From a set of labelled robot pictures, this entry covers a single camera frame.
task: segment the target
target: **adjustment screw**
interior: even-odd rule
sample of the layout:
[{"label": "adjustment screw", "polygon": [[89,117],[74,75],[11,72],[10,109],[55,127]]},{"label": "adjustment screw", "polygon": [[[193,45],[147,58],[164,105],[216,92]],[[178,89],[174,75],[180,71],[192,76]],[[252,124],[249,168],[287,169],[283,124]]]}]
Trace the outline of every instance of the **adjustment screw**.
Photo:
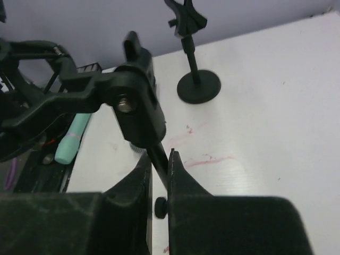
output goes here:
[{"label": "adjustment screw", "polygon": [[169,27],[171,28],[176,26],[178,24],[177,19],[170,20],[168,24],[169,24]]},{"label": "adjustment screw", "polygon": [[53,153],[47,154],[47,155],[42,159],[42,164],[43,164],[43,165],[48,165],[48,164],[52,163],[53,160],[54,160],[54,155],[53,155]]},{"label": "adjustment screw", "polygon": [[136,104],[129,101],[126,97],[122,98],[118,103],[118,110],[122,113],[129,113],[136,110]]},{"label": "adjustment screw", "polygon": [[168,213],[166,198],[157,198],[155,202],[155,216],[158,219],[164,219]]}]

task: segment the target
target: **white table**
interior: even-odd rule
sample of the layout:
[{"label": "white table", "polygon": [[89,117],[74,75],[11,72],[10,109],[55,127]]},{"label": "white table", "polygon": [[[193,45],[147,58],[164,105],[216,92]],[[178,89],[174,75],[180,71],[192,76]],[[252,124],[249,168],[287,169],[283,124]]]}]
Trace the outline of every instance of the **white table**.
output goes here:
[{"label": "white table", "polygon": [[[340,17],[329,13],[197,47],[201,69],[222,89],[185,104],[176,86],[189,71],[183,52],[154,58],[163,141],[212,194],[280,196],[305,223],[315,254],[340,250]],[[68,191],[106,191],[139,159],[112,110],[93,115]],[[165,196],[154,172],[154,200]],[[167,220],[153,222],[153,254],[168,246]]]}]

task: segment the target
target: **round stand base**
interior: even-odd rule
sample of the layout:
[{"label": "round stand base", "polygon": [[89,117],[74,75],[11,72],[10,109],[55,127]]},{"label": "round stand base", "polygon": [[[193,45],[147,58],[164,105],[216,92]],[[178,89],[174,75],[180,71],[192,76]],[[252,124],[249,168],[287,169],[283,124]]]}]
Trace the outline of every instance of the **round stand base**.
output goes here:
[{"label": "round stand base", "polygon": [[177,85],[178,96],[186,103],[205,103],[216,97],[221,89],[221,82],[215,73],[208,70],[199,70],[198,73],[200,84],[193,83],[191,73],[187,73]]}]

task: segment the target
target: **teal marker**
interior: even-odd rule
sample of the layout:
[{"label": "teal marker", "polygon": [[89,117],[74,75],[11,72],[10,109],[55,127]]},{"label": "teal marker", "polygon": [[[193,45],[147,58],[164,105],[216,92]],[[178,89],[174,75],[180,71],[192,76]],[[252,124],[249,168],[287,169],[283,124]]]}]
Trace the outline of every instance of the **teal marker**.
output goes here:
[{"label": "teal marker", "polygon": [[54,156],[55,161],[63,165],[68,165],[72,162],[78,152],[80,140],[90,116],[91,114],[89,113],[76,114],[67,134],[58,145]]}]

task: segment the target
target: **black holder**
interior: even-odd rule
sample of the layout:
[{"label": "black holder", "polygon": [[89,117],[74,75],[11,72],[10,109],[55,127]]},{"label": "black holder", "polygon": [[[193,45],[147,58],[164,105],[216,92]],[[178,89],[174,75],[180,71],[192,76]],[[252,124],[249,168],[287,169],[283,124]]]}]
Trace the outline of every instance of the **black holder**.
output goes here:
[{"label": "black holder", "polygon": [[192,0],[184,0],[184,5],[174,0],[164,1],[175,12],[176,19],[170,20],[169,26],[176,26],[175,35],[181,39],[191,70],[178,82],[178,96],[189,104],[210,101],[219,93],[221,82],[212,71],[198,70],[194,54],[195,45],[192,39],[194,33],[206,27],[207,19],[194,9]]},{"label": "black holder", "polygon": [[[125,140],[147,151],[135,169],[104,194],[0,196],[0,220],[5,222],[0,224],[1,254],[150,255],[152,163],[167,190],[167,200],[158,198],[154,212],[158,218],[168,215],[171,255],[312,255],[301,218],[287,200],[213,196],[185,170],[177,151],[172,149],[167,159],[152,57],[135,32],[124,41],[126,62],[112,73],[78,73],[66,51],[51,42],[0,40],[1,45],[0,72],[31,105],[15,108],[12,96],[0,98],[0,103],[7,99],[8,108],[18,109],[12,116],[5,111],[0,125],[0,160],[15,157],[61,115],[93,113],[104,103],[113,108]],[[67,92],[44,94],[22,80],[19,60],[37,57],[55,58],[49,63]]]}]

